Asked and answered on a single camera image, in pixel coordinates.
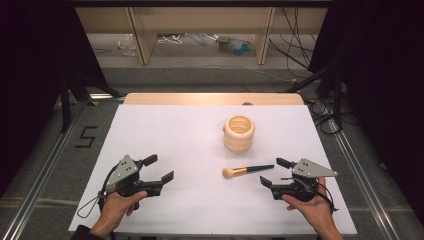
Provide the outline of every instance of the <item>black sleeve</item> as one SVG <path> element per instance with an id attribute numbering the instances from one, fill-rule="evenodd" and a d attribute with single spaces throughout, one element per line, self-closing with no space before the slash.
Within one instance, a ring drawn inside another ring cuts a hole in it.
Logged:
<path id="1" fill-rule="evenodd" d="M 78 225 L 78 228 L 72 236 L 71 240 L 103 240 L 103 238 L 91 234 L 90 228 L 83 225 Z"/>

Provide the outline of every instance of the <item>brush bristles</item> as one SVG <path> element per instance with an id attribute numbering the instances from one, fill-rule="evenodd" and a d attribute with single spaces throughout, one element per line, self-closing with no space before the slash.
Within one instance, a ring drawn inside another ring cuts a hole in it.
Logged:
<path id="1" fill-rule="evenodd" d="M 225 178 L 230 178 L 231 176 L 233 176 L 233 174 L 234 174 L 233 169 L 224 168 L 222 170 L 222 175 L 224 175 Z"/>

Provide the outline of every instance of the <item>black cable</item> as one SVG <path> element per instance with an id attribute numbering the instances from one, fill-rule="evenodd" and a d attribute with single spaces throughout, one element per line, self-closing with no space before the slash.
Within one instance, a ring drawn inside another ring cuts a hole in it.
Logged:
<path id="1" fill-rule="evenodd" d="M 333 213 L 335 211 L 334 205 L 333 205 L 333 203 L 331 202 L 331 200 L 328 197 L 326 197 L 324 194 L 322 194 L 322 193 L 320 193 L 318 191 L 314 191 L 314 193 L 316 195 L 320 196 L 322 199 L 324 199 L 330 205 L 330 211 L 331 211 L 331 213 Z"/>
<path id="2" fill-rule="evenodd" d="M 292 39 L 290 40 L 290 45 L 289 45 L 289 48 L 287 49 L 287 53 L 289 53 L 290 52 L 290 47 L 291 47 L 291 43 L 293 42 L 293 36 L 292 36 Z M 299 76 L 299 75 L 297 75 L 297 74 L 295 74 L 295 73 L 293 73 L 291 70 L 290 70 L 290 67 L 289 67 L 289 59 L 288 58 L 286 58 L 286 67 L 287 67 L 287 70 L 289 70 L 289 72 L 293 75 L 293 76 L 295 76 L 295 77 L 298 77 L 298 78 L 306 78 L 306 77 L 303 77 L 303 76 Z"/>
<path id="3" fill-rule="evenodd" d="M 337 134 L 339 133 L 343 128 L 341 126 L 339 126 L 339 124 L 337 122 L 335 122 L 335 124 L 337 125 L 337 129 L 333 132 L 328 132 L 325 131 L 323 129 L 323 125 L 325 122 L 334 119 L 334 115 L 333 114 L 323 114 L 323 115 L 318 115 L 318 117 L 313 118 L 314 121 L 320 120 L 318 123 L 315 124 L 315 127 L 320 127 L 320 130 L 322 133 L 326 134 L 326 135 L 332 135 L 332 134 Z"/>
<path id="4" fill-rule="evenodd" d="M 306 66 L 305 64 L 299 62 L 296 58 L 290 56 L 288 53 L 284 52 L 283 50 L 279 49 L 272 41 L 271 39 L 269 39 L 269 42 L 277 49 L 277 51 L 279 51 L 280 53 L 284 54 L 287 58 L 290 58 L 291 60 L 293 60 L 294 62 L 296 62 L 297 64 L 299 64 L 300 66 L 304 67 L 305 69 L 308 69 L 308 66 Z"/>
<path id="5" fill-rule="evenodd" d="M 280 37 L 281 37 L 281 39 L 283 39 L 283 41 L 285 42 L 285 43 L 287 43 L 287 44 L 290 44 L 286 39 L 284 39 L 283 38 L 283 35 L 282 34 L 280 34 Z M 300 47 L 300 46 L 297 46 L 297 45 L 294 45 L 294 44 L 292 44 L 292 47 L 295 47 L 295 48 L 302 48 L 302 47 Z M 304 48 L 304 50 L 305 51 L 308 51 L 308 52 L 313 52 L 311 49 L 307 49 L 307 48 Z"/>
<path id="6" fill-rule="evenodd" d="M 322 185 L 321 183 L 318 183 L 321 187 L 323 187 L 324 189 L 325 189 L 325 191 L 328 193 L 328 195 L 330 196 L 330 201 L 331 201 L 331 206 L 332 206 L 332 211 L 331 211 L 331 213 L 333 213 L 333 212 L 336 212 L 337 210 L 339 210 L 339 209 L 337 209 L 337 208 L 335 208 L 334 207 L 334 200 L 333 200 L 333 195 L 331 195 L 331 192 L 328 190 L 328 188 L 326 187 L 326 186 L 324 186 L 324 185 Z"/>
<path id="7" fill-rule="evenodd" d="M 306 54 L 305 48 L 302 46 L 302 42 L 300 41 L 299 25 L 297 24 L 298 16 L 299 16 L 299 8 L 295 8 L 295 10 L 294 10 L 294 19 L 295 19 L 294 30 L 295 30 L 295 32 L 293 34 L 296 36 L 296 40 L 299 43 L 300 49 L 302 50 L 301 52 L 302 52 L 303 58 L 305 59 L 305 62 L 309 65 L 309 63 L 311 62 L 311 59 L 309 59 L 309 56 Z"/>
<path id="8" fill-rule="evenodd" d="M 287 14 L 286 14 L 285 9 L 282 8 L 282 10 L 283 10 L 283 13 L 284 13 L 284 17 L 286 18 L 287 23 L 289 24 L 290 30 L 292 31 L 292 40 L 290 42 L 290 45 L 292 45 L 293 37 L 295 37 L 296 40 L 297 40 L 297 42 L 300 45 L 301 52 L 302 52 L 303 58 L 305 59 L 306 64 L 309 64 L 308 61 L 310 62 L 310 59 L 309 59 L 308 55 L 306 54 L 306 52 L 304 51 L 304 47 L 302 46 L 302 42 L 300 41 L 299 26 L 297 24 L 297 18 L 298 18 L 299 8 L 295 8 L 295 12 L 294 12 L 295 13 L 295 24 L 294 24 L 294 28 L 291 25 L 291 22 L 290 22 Z"/>
<path id="9" fill-rule="evenodd" d="M 119 164 L 116 164 L 111 170 L 110 172 L 107 174 L 107 177 L 105 179 L 105 181 L 103 182 L 103 186 L 102 186 L 102 190 L 99 191 L 98 196 L 99 196 L 99 207 L 100 207 L 100 212 L 103 209 L 103 204 L 105 202 L 106 199 L 106 194 L 104 194 L 104 192 L 106 192 L 106 185 L 107 182 L 109 181 L 110 176 L 112 176 L 112 173 L 116 170 L 116 168 L 118 167 Z"/>
<path id="10" fill-rule="evenodd" d="M 323 101 L 321 102 L 324 105 L 324 108 L 321 110 L 321 112 L 316 112 L 314 109 L 314 106 L 317 105 L 320 101 L 319 100 L 315 100 L 315 101 L 307 101 L 306 105 L 308 105 L 309 111 L 315 116 L 315 115 L 322 115 L 326 112 L 327 110 L 327 104 Z"/>

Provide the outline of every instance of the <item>wire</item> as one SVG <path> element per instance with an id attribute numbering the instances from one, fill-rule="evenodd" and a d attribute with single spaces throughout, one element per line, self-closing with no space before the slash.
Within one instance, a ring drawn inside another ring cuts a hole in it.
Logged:
<path id="1" fill-rule="evenodd" d="M 334 201 L 333 201 L 333 196 L 331 195 L 330 191 L 328 190 L 327 187 L 325 187 L 324 185 L 320 184 L 317 182 L 317 184 L 321 187 L 323 187 L 325 189 L 325 191 L 328 193 L 328 195 L 330 196 L 330 198 L 328 198 L 327 196 L 325 196 L 324 194 L 320 193 L 318 190 L 312 189 L 311 186 L 307 185 L 305 182 L 303 182 L 302 180 L 300 180 L 299 178 L 292 178 L 294 181 L 300 183 L 306 191 L 310 192 L 310 193 L 314 193 L 318 196 L 320 196 L 322 199 L 324 199 L 329 205 L 330 205 L 330 210 L 331 213 L 337 211 L 338 209 L 334 207 Z"/>
<path id="2" fill-rule="evenodd" d="M 84 204 L 84 206 L 82 206 L 80 209 L 78 209 L 78 211 L 77 211 L 78 217 L 80 217 L 80 218 L 87 218 L 88 216 L 90 216 L 91 212 L 94 209 L 94 206 L 96 206 L 97 199 L 99 199 L 99 197 L 95 197 L 95 198 L 91 199 L 89 202 L 87 202 L 86 204 Z M 83 215 L 80 215 L 80 211 L 82 209 L 84 209 L 88 204 L 90 204 L 93 201 L 94 201 L 93 206 L 91 206 L 90 211 L 88 211 L 87 215 L 84 215 L 84 216 Z"/>
<path id="3" fill-rule="evenodd" d="M 287 43 L 287 44 L 291 44 L 291 43 L 289 43 L 286 39 L 284 39 L 284 37 L 283 37 L 283 35 L 282 35 L 282 34 L 280 34 L 280 37 L 281 37 L 281 39 L 283 39 L 283 41 L 284 41 L 285 43 Z M 294 44 L 292 44 L 292 47 L 302 49 L 302 47 L 301 47 L 301 46 L 296 46 L 296 45 L 294 45 Z M 303 48 L 303 50 L 308 51 L 308 52 L 313 52 L 311 49 L 307 49 L 307 48 Z"/>
<path id="4" fill-rule="evenodd" d="M 119 164 L 116 164 L 110 171 L 109 171 L 109 173 L 107 174 L 107 177 L 106 177 L 106 179 L 105 179 L 105 181 L 103 182 L 103 186 L 102 186 L 102 190 L 100 190 L 99 192 L 98 192 L 98 198 L 99 198 L 99 207 L 100 207 L 100 212 L 102 211 L 102 209 L 103 209 L 103 205 L 104 205 L 104 202 L 105 202 L 105 199 L 106 199 L 106 194 L 104 194 L 105 192 L 106 192 L 106 186 L 107 186 L 107 182 L 109 181 L 109 179 L 110 179 L 110 176 L 112 175 L 112 173 L 116 170 L 116 168 L 119 166 Z"/>
<path id="5" fill-rule="evenodd" d="M 280 80 L 280 81 L 291 82 L 288 79 L 279 78 L 279 77 L 274 76 L 274 75 L 267 73 L 267 72 L 262 72 L 262 71 L 254 70 L 254 69 L 239 66 L 239 65 L 228 66 L 228 65 L 219 65 L 219 64 L 208 64 L 208 65 L 201 65 L 201 66 L 172 66 L 168 62 L 166 62 L 165 57 L 162 55 L 162 53 L 159 52 L 159 50 L 157 50 L 157 48 L 155 46 L 153 47 L 153 49 L 161 57 L 161 59 L 166 63 L 166 65 L 170 68 L 180 69 L 180 68 L 213 68 L 213 67 L 219 67 L 219 68 L 224 68 L 224 69 L 245 69 L 245 70 L 252 71 L 254 73 L 258 73 L 258 74 L 262 74 L 262 75 L 266 75 L 266 76 L 275 78 L 275 79 Z"/>
<path id="6" fill-rule="evenodd" d="M 321 103 L 324 106 L 324 108 L 322 109 L 321 112 L 315 111 L 315 108 L 313 107 L 314 105 L 317 105 L 318 102 Z M 322 133 L 327 134 L 327 135 L 332 135 L 332 134 L 337 134 L 341 130 L 343 130 L 343 127 L 337 121 L 334 121 L 334 124 L 337 125 L 336 130 L 334 130 L 334 131 L 324 130 L 324 123 L 335 119 L 335 115 L 330 113 L 330 110 L 329 110 L 330 106 L 329 106 L 328 103 L 326 103 L 326 101 L 324 101 L 324 100 L 308 101 L 308 102 L 306 102 L 306 104 L 308 105 L 309 111 L 313 115 L 312 119 L 314 120 L 314 122 L 319 121 L 315 124 L 315 127 L 319 126 Z"/>
<path id="7" fill-rule="evenodd" d="M 297 42 L 299 43 L 299 46 L 300 46 L 300 49 L 301 49 L 303 58 L 305 59 L 306 64 L 309 65 L 310 58 L 306 54 L 305 48 L 303 47 L 302 42 L 300 40 L 299 25 L 298 25 L 298 21 L 297 21 L 298 20 L 298 15 L 299 15 L 299 8 L 295 8 L 295 10 L 294 10 L 294 17 L 295 17 L 294 26 L 292 26 L 292 24 L 291 24 L 291 22 L 290 22 L 290 20 L 289 20 L 289 18 L 287 16 L 287 14 L 286 14 L 286 11 L 285 11 L 284 7 L 282 8 L 282 10 L 283 10 L 283 13 L 284 13 L 284 17 L 286 18 L 287 23 L 289 24 L 290 30 L 292 32 L 292 39 L 290 41 L 289 49 L 290 49 L 291 46 L 294 46 L 293 45 L 293 38 L 296 38 Z"/>
<path id="8" fill-rule="evenodd" d="M 242 86 L 242 88 L 246 91 L 246 92 L 252 92 L 252 91 L 250 91 L 246 86 Z"/>
<path id="9" fill-rule="evenodd" d="M 280 53 L 284 54 L 286 57 L 290 58 L 291 60 L 295 61 L 297 64 L 299 64 L 300 66 L 304 67 L 305 69 L 308 69 L 308 66 L 306 66 L 305 64 L 299 62 L 296 58 L 290 56 L 288 53 L 284 52 L 283 50 L 281 50 L 280 48 L 278 48 L 271 39 L 269 39 L 269 42 L 277 49 L 277 51 L 279 51 Z"/>
<path id="10" fill-rule="evenodd" d="M 158 40 L 158 43 L 170 42 L 170 43 L 177 44 L 177 45 L 183 44 L 183 42 L 179 39 L 179 36 L 178 36 L 178 38 L 173 37 L 173 40 L 170 40 L 165 36 L 162 36 L 162 38 L 163 38 L 162 40 Z"/>

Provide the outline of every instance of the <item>black brush handle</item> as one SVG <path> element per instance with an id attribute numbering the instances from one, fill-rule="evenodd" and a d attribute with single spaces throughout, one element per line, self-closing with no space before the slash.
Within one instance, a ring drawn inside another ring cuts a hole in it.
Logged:
<path id="1" fill-rule="evenodd" d="M 271 168 L 274 168 L 274 165 L 262 165 L 262 166 L 246 167 L 247 172 L 255 172 L 255 171 L 267 170 L 267 169 L 271 169 Z"/>

